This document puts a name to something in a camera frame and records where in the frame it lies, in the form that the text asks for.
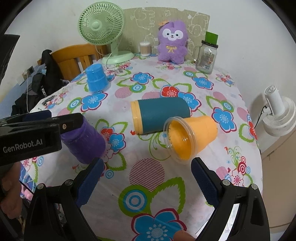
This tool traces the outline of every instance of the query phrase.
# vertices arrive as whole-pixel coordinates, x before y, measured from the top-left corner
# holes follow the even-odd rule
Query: yellow bow
[[[167,45],[166,47],[167,47],[167,49],[169,49],[168,53],[169,53],[169,52],[172,52],[172,53],[174,53],[174,51],[173,51],[173,50],[176,50],[176,49],[177,49],[177,47],[176,47],[176,46],[173,46],[173,47],[172,47],[172,46],[169,46],[169,45]]]

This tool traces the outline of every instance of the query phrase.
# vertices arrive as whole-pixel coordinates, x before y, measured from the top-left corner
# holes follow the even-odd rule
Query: screw
[[[70,185],[72,185],[72,183],[73,183],[72,179],[68,179],[67,181],[65,181],[66,186],[70,186]]]
[[[37,186],[38,189],[42,189],[43,187],[44,187],[44,184],[43,184],[43,183],[40,183],[40,184],[38,184],[38,186]]]
[[[256,190],[256,189],[258,189],[258,186],[257,186],[255,183],[253,183],[253,184],[251,185],[251,188],[253,188],[254,190]]]
[[[229,186],[229,185],[230,185],[230,181],[229,181],[229,180],[226,180],[226,179],[224,179],[224,180],[222,181],[222,183],[223,183],[225,186]]]

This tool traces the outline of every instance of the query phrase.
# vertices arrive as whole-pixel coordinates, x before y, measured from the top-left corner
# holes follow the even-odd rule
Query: cable
[[[259,120],[260,120],[260,117],[261,117],[261,115],[263,114],[263,110],[264,110],[264,108],[267,109],[267,106],[266,106],[266,105],[263,106],[263,108],[262,108],[262,110],[261,110],[261,113],[260,113],[260,115],[259,115],[259,117],[258,117],[257,123],[256,123],[256,125],[255,125],[255,127],[254,127],[254,129],[255,129],[256,126],[258,125],[258,122],[259,122]]]
[[[27,111],[29,113],[29,108],[28,108],[28,92],[29,92],[29,77],[28,77],[28,71],[26,71],[27,75]]]
[[[23,184],[23,182],[21,180],[19,180],[19,181],[30,193],[32,193],[34,195],[34,193],[25,184]]]
[[[98,49],[97,49],[97,45],[95,45],[96,51],[98,52],[98,54],[102,55],[102,56],[107,56],[108,54],[101,54]]]
[[[119,47],[119,45],[120,45],[120,43],[121,43],[121,40],[122,40],[122,35],[121,35],[121,38],[120,38],[119,43],[117,44],[117,48]],[[107,58],[107,60],[106,60],[105,69],[108,69],[108,68],[107,68],[107,63],[108,63],[108,60],[109,60],[109,58],[111,57],[111,55],[112,55],[112,52],[111,52],[111,54],[109,55],[109,57]]]

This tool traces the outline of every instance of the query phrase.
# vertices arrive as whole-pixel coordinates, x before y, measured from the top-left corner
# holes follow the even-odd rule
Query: wall socket
[[[33,66],[31,66],[30,68],[28,68],[27,69],[27,73],[26,73],[26,71],[24,71],[23,73],[22,73],[22,77],[23,77],[23,79],[24,80],[26,80],[27,78],[28,78],[28,76],[30,76],[31,74],[33,74],[34,73],[34,67]]]

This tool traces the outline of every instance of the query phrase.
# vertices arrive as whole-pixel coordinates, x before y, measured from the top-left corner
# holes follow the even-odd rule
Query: green desk fan
[[[124,28],[122,9],[110,2],[97,2],[87,7],[79,17],[80,35],[90,44],[111,45],[111,54],[102,59],[102,64],[118,64],[134,57],[130,51],[118,51],[118,37]]]

